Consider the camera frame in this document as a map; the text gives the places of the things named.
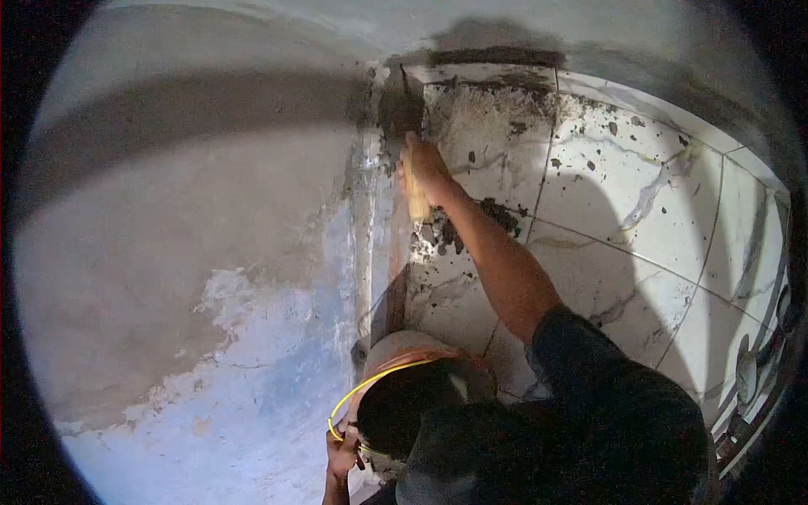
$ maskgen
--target concrete wall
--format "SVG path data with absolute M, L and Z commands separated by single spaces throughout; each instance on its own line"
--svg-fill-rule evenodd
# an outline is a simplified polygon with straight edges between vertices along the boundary
M 15 282 L 109 503 L 314 503 L 354 378 L 356 59 L 282 23 L 100 11 L 40 111 Z
M 550 51 L 764 159 L 772 131 L 789 145 L 786 119 L 766 126 L 781 110 L 765 68 L 711 2 L 154 3 L 83 28 L 15 209 L 32 367 L 109 503 L 320 499 L 325 418 L 388 280 L 385 252 L 368 257 L 392 193 L 362 173 L 357 62 Z M 384 201 L 358 204 L 357 181 Z
M 332 46 L 357 58 L 490 46 L 554 52 L 562 68 L 643 90 L 701 116 L 750 146 L 783 180 L 796 177 L 795 167 L 804 163 L 791 116 L 732 14 L 732 2 L 168 2 L 283 19 L 308 33 L 329 34 Z

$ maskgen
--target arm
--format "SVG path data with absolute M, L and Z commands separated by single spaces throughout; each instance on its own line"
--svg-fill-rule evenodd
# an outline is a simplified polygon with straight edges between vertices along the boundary
M 341 422 L 337 429 L 341 431 Z M 348 505 L 348 470 L 353 468 L 359 454 L 359 431 L 356 427 L 344 428 L 343 438 L 340 442 L 331 431 L 326 431 L 326 446 L 328 447 L 328 466 L 326 468 L 326 493 L 322 497 L 322 505 Z
M 562 305 L 553 283 L 533 255 L 483 214 L 452 179 L 434 145 L 408 133 L 407 150 L 427 200 L 444 208 L 468 247 L 491 306 L 511 333 L 532 343 L 541 319 Z

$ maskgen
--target yellow cable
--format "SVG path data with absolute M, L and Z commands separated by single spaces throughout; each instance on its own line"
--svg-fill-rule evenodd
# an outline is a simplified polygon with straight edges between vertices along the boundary
M 397 372 L 398 370 L 403 370 L 404 368 L 414 367 L 414 366 L 419 365 L 419 364 L 431 363 L 432 361 L 435 361 L 435 360 L 420 360 L 420 361 L 414 361 L 412 363 L 407 363 L 407 364 L 399 364 L 398 366 L 389 368 L 389 369 L 385 370 L 384 372 L 377 373 L 373 377 L 370 377 L 369 379 L 366 379 L 366 380 L 362 381 L 354 389 L 351 389 L 351 392 L 346 394 L 345 396 L 343 396 L 343 399 L 340 400 L 337 403 L 337 406 L 334 407 L 334 409 L 331 411 L 331 415 L 328 416 L 328 429 L 331 430 L 331 435 L 333 435 L 334 438 L 339 440 L 340 442 L 343 441 L 343 437 L 339 436 L 337 431 L 334 429 L 334 416 L 337 415 L 337 410 L 339 410 L 339 408 L 343 405 L 343 403 L 345 403 L 346 400 L 348 400 L 351 396 L 353 396 L 353 393 L 355 393 L 355 392 L 359 391 L 360 389 L 364 388 L 369 382 L 375 381 L 376 379 L 381 379 L 385 375 L 389 375 L 390 373 Z M 371 449 L 370 447 L 368 447 L 367 445 L 364 445 L 362 443 L 360 443 L 359 446 L 360 446 L 360 448 L 362 448 L 364 450 L 371 451 L 371 452 L 377 452 L 377 453 L 381 454 L 381 452 L 374 451 L 373 449 Z

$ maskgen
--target white tile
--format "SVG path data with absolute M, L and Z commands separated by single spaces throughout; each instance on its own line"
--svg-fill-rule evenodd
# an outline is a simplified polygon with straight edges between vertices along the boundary
M 521 397 L 508 393 L 507 391 L 502 391 L 501 389 L 497 391 L 497 400 L 504 405 L 514 405 L 516 403 L 522 403 L 523 401 Z
M 653 95 L 616 82 L 609 82 L 601 93 L 606 96 L 605 102 L 648 116 L 676 130 L 685 132 L 719 153 L 726 153 L 741 147 L 740 142 L 699 116 Z
M 750 174 L 754 175 L 766 187 L 780 192 L 782 194 L 781 198 L 787 201 L 789 190 L 785 187 L 785 184 L 783 184 L 782 181 L 774 175 L 772 169 L 763 163 L 760 158 L 755 156 L 748 147 L 729 152 L 726 155 L 732 159 L 732 161 L 748 170 Z
M 524 354 L 524 344 L 500 322 L 486 353 L 486 362 L 499 388 L 522 398 L 536 384 L 536 373 Z
M 700 142 L 618 107 L 559 95 L 537 217 L 696 282 L 720 182 L 721 155 Z
M 709 426 L 728 401 L 744 336 L 749 345 L 770 331 L 726 301 L 698 288 L 676 339 L 658 370 L 676 381 L 701 405 Z
M 718 222 L 701 286 L 766 323 L 767 310 L 771 305 L 773 314 L 780 295 L 785 213 L 772 190 L 725 160 Z
M 599 102 L 611 103 L 609 96 L 604 93 L 606 79 L 567 72 L 566 70 L 559 70 L 557 76 L 559 92 L 572 93 Z
M 511 213 L 518 221 L 517 242 L 524 243 L 530 217 Z M 405 306 L 406 328 L 420 330 L 437 339 L 467 351 L 482 354 L 488 344 L 498 316 L 482 289 L 477 268 L 467 249 L 460 254 L 452 244 L 443 244 L 439 225 L 432 226 L 437 246 L 424 239 L 423 227 L 410 254 Z
M 656 366 L 684 318 L 694 283 L 548 223 L 534 221 L 528 248 L 567 306 L 630 358 Z
M 427 86 L 424 99 L 427 136 L 465 190 L 532 213 L 545 171 L 553 98 L 510 88 Z

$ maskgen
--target tiled floor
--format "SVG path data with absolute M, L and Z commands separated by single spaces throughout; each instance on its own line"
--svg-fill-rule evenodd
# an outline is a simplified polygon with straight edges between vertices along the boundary
M 739 347 L 771 335 L 784 284 L 781 183 L 725 133 L 624 86 L 563 72 L 557 85 L 552 70 L 537 73 L 544 94 L 447 83 L 460 73 L 421 77 L 443 80 L 426 86 L 425 123 L 457 180 L 508 209 L 511 234 L 568 306 L 715 422 L 734 395 Z M 522 397 L 536 383 L 524 348 L 441 228 L 414 234 L 406 322 L 485 353 L 503 397 Z

